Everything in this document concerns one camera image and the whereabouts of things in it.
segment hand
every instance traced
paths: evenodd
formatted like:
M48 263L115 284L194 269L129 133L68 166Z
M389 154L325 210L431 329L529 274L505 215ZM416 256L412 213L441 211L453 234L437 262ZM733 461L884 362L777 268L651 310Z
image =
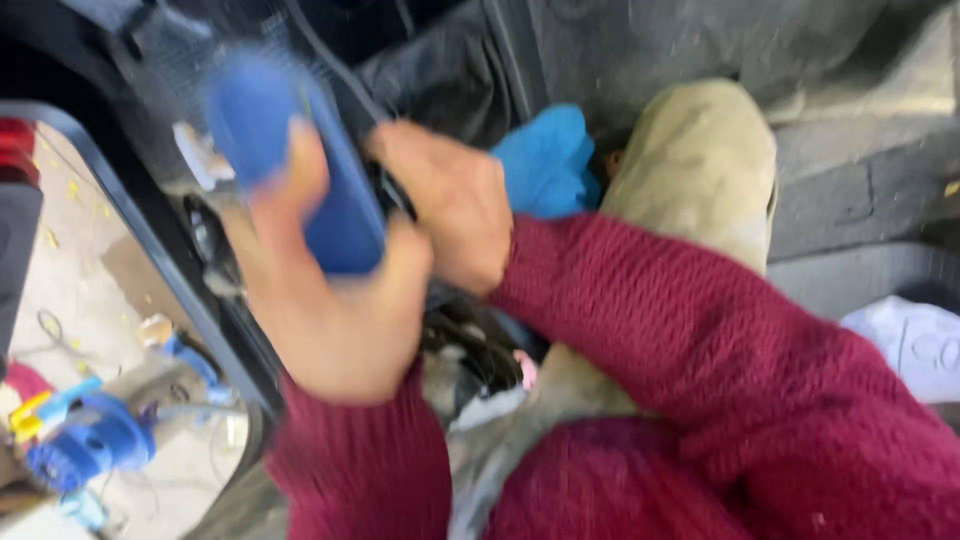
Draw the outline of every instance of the hand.
M405 218L392 219L379 268L328 282L302 232L302 220L326 194L324 147L297 121L289 140L288 169L253 191L249 213L221 212L251 312L304 390L336 403L387 401L420 342L429 241Z
M377 126L367 150L413 201L437 275L480 297L494 290L514 227L500 161L406 121Z

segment blue handle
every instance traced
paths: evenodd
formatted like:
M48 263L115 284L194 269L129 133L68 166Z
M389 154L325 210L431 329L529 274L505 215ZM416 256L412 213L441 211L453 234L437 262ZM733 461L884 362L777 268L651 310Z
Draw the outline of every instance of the blue handle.
M312 122L324 143L330 188L304 225L307 247L327 275L367 274L376 267L383 255L383 212L328 88L305 67L234 53L210 81L205 114L214 144L245 191L285 165L290 118Z

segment khaki pants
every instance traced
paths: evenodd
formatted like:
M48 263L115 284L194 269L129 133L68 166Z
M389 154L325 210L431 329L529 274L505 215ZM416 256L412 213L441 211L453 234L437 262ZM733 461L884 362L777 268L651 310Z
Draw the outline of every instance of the khaki pants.
M773 134L741 86L710 80L670 88L637 121L600 211L698 243L762 275L777 198L776 153ZM615 382L554 344L517 410L448 438L449 537L481 535L507 476L557 425L638 413Z

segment sweater sleeve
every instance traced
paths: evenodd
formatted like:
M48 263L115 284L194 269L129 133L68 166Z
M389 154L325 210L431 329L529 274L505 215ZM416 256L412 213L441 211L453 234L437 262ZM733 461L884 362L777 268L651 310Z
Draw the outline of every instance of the sweater sleeve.
M325 404L285 375L281 386L286 418L266 466L290 504L289 539L446 538L450 466L419 366L372 407Z
M518 217L490 300L683 434L681 459L798 538L955 538L960 443L866 340L737 263L600 215Z

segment red knit sweater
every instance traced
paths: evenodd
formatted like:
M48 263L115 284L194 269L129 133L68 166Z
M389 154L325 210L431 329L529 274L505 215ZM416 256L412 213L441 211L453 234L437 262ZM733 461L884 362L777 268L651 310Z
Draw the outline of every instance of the red knit sweater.
M600 215L518 217L490 301L584 353L641 419L553 430L486 538L960 538L960 442L865 340L730 260ZM268 469L295 540L446 536L444 434L415 374L391 402L285 383Z

